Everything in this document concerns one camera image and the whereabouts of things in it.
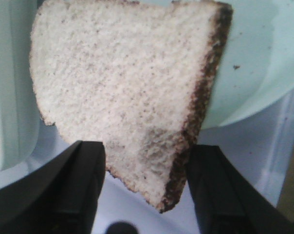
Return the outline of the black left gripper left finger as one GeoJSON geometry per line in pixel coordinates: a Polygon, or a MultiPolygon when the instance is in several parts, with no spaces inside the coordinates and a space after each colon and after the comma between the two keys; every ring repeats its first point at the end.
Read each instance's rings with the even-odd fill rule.
{"type": "Polygon", "coordinates": [[[101,142],[77,141],[0,189],[0,234],[89,234],[105,178],[101,142]]]}

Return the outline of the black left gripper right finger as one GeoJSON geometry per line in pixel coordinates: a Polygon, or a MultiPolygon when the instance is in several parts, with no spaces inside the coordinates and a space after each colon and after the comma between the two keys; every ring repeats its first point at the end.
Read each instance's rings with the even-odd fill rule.
{"type": "Polygon", "coordinates": [[[200,233],[294,234],[294,224],[235,169],[218,146],[193,146],[186,174],[200,233]]]}

